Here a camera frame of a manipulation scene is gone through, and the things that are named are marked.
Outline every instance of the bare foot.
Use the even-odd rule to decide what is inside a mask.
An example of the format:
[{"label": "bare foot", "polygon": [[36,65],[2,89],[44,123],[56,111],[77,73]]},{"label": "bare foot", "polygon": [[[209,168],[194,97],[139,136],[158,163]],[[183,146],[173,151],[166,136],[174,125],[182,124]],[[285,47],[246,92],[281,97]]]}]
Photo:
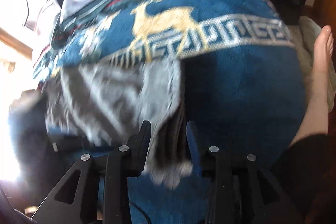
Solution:
[{"label": "bare foot", "polygon": [[334,37],[329,25],[324,26],[314,44],[313,71],[328,73],[334,49]]}]

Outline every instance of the deer pattern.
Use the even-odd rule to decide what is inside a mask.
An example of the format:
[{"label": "deer pattern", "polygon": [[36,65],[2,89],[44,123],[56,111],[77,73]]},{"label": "deer pattern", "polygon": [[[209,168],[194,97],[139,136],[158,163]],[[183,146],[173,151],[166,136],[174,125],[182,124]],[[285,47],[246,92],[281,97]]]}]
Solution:
[{"label": "deer pattern", "polygon": [[130,48],[134,49],[140,40],[144,44],[146,61],[151,61],[150,46],[148,36],[167,31],[170,28],[179,31],[182,34],[181,43],[177,53],[181,53],[188,39],[190,30],[196,31],[203,43],[204,49],[207,48],[206,36],[201,25],[192,18],[193,7],[174,7],[158,13],[154,16],[147,14],[146,7],[150,3],[158,3],[162,0],[149,0],[141,3],[131,11],[135,15],[133,25],[133,36],[135,39],[131,42]]}]

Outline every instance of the gray towel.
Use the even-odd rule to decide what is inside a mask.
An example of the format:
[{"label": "gray towel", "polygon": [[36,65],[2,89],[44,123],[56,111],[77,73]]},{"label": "gray towel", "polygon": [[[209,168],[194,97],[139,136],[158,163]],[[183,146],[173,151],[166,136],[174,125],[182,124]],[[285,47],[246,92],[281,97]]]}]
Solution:
[{"label": "gray towel", "polygon": [[[314,43],[321,32],[321,27],[318,26],[309,17],[302,16],[299,19],[299,26],[288,26],[288,28],[293,37],[293,43],[295,44],[300,62],[306,89],[306,103],[308,105],[311,86],[310,72],[314,61]],[[334,108],[334,99],[336,93],[336,73],[332,62],[329,66],[329,82],[327,92],[329,112],[331,112]]]},{"label": "gray towel", "polygon": [[192,170],[185,155],[182,79],[180,61],[171,59],[130,69],[103,62],[61,68],[42,91],[48,97],[47,128],[85,135],[96,146],[122,145],[148,120],[145,172],[174,188]]}]

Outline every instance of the black mount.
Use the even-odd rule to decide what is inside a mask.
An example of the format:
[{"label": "black mount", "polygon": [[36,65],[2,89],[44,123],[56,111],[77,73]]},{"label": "black mount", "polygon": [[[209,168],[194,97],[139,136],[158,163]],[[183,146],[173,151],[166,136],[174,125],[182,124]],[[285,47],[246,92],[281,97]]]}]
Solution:
[{"label": "black mount", "polygon": [[[194,172],[213,181],[205,224],[303,223],[276,179],[257,168],[254,155],[235,156],[199,141],[187,123]],[[144,121],[126,146],[93,158],[84,154],[53,188],[33,216],[38,224],[89,224],[97,214],[99,180],[105,176],[103,224],[131,224],[127,177],[144,169],[151,125]]]}]

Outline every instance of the blue fabric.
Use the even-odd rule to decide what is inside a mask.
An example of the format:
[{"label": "blue fabric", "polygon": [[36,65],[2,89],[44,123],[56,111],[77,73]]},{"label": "blue fabric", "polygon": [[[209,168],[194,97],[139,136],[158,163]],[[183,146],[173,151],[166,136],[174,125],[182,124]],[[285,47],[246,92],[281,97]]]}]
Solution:
[{"label": "blue fabric", "polygon": [[[139,7],[135,2],[116,5],[109,10],[109,17],[102,14],[98,23],[75,30],[61,52],[45,55],[36,67],[36,78],[48,78],[61,66],[100,59],[127,67],[177,56],[185,68],[187,119],[195,121],[204,144],[253,153],[259,164],[270,166],[299,128],[305,112],[305,92],[287,28],[269,3],[153,1],[147,3],[146,18],[176,9],[185,12],[181,13],[185,21],[179,22],[183,25],[191,20],[189,11],[190,22],[194,22],[190,28],[194,29],[178,32],[167,23],[174,18],[165,18],[163,24],[168,27],[162,25],[160,35],[147,34],[147,41],[133,29],[136,15],[132,11]],[[207,43],[197,29],[200,26]],[[172,192],[153,185],[146,176],[128,181],[130,200],[145,210],[153,223],[195,224],[204,216],[208,184],[200,178],[185,178]],[[144,221],[133,208],[131,212],[134,223]]]}]

